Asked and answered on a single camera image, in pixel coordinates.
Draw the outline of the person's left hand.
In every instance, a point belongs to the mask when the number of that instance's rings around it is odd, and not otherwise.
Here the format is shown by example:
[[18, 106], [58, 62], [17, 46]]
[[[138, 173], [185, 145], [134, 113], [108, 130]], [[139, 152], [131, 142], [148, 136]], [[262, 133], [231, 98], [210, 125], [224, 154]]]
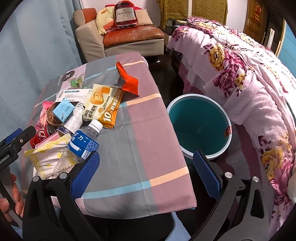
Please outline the person's left hand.
[[[20, 193], [18, 186], [16, 184], [16, 176], [12, 173], [10, 173], [10, 179], [11, 179], [11, 197], [15, 202], [15, 212], [17, 215], [19, 215], [21, 218], [23, 218], [23, 212], [24, 212], [24, 205], [25, 202], [23, 200], [23, 196]], [[8, 222], [13, 222], [13, 218], [8, 213], [10, 209], [9, 202], [6, 198], [1, 198], [1, 212], [5, 216], [6, 220]]]

